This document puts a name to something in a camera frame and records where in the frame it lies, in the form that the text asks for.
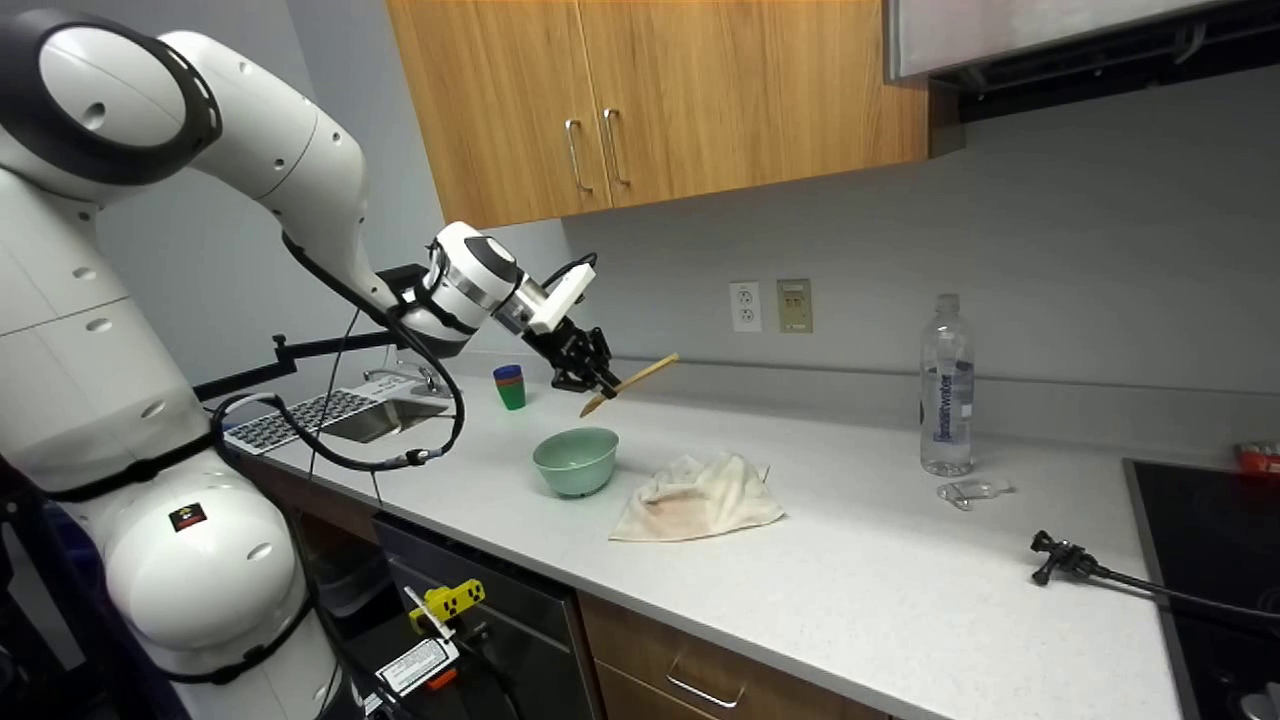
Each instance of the upper cabinet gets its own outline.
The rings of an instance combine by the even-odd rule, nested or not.
[[[444,215],[519,223],[929,155],[880,0],[387,0]]]

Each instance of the cabinet handle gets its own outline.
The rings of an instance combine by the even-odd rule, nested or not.
[[[671,689],[681,689],[681,694],[686,694],[686,698],[695,698],[695,701],[705,701],[705,704],[714,704],[714,709],[722,709],[722,711],[736,711],[736,704],[746,698],[746,685],[736,685],[736,698],[722,701],[722,698],[712,698],[712,694],[681,679],[681,678],[676,678],[676,672],[681,672],[681,660],[684,660],[684,647],[676,647],[671,668],[666,668],[666,685],[671,685]]]
[[[569,115],[569,120],[561,126],[561,131],[564,131],[564,155],[569,155],[570,190],[583,192],[583,196],[590,196],[597,190],[583,179],[583,165],[578,165],[578,154],[575,154],[575,146],[578,146],[578,136],[583,136],[583,126],[578,126],[575,115]]]
[[[610,179],[621,190],[631,190],[631,171],[628,171],[628,155],[624,155],[624,114],[621,108],[602,108],[600,120],[602,120],[602,136],[607,136],[602,148],[607,148]]]

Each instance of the white wall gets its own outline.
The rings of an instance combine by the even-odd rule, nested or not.
[[[0,0],[0,15],[18,8],[35,4]],[[367,257],[374,270],[425,257],[420,246],[444,215],[383,4],[97,0],[63,8],[122,22],[140,34],[209,34],[318,102],[367,154]],[[353,310],[282,254],[277,219],[209,177],[179,171],[122,196],[102,211],[98,230],[98,247],[192,382],[270,361],[277,332],[317,341],[341,335],[353,322]],[[569,257],[561,223],[523,223],[496,235],[531,272],[557,270]],[[498,330],[484,330],[477,348],[523,354]],[[387,354],[361,354],[344,370],[353,375],[383,361]],[[286,391],[311,391],[325,375],[328,361],[311,361],[304,363],[304,383],[286,383]]]
[[[980,370],[1280,391],[1280,70],[971,126],[873,177],[569,219],[628,356],[917,370],[945,287]],[[733,335],[727,279],[809,276],[810,335]]]

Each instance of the range hood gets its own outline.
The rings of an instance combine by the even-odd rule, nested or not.
[[[886,75],[1005,115],[1280,65],[1280,0],[886,0]]]

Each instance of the stove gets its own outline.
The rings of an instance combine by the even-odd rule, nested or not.
[[[1280,611],[1280,482],[1129,466],[1150,580]],[[1280,720],[1280,624],[1167,603],[1182,718]]]

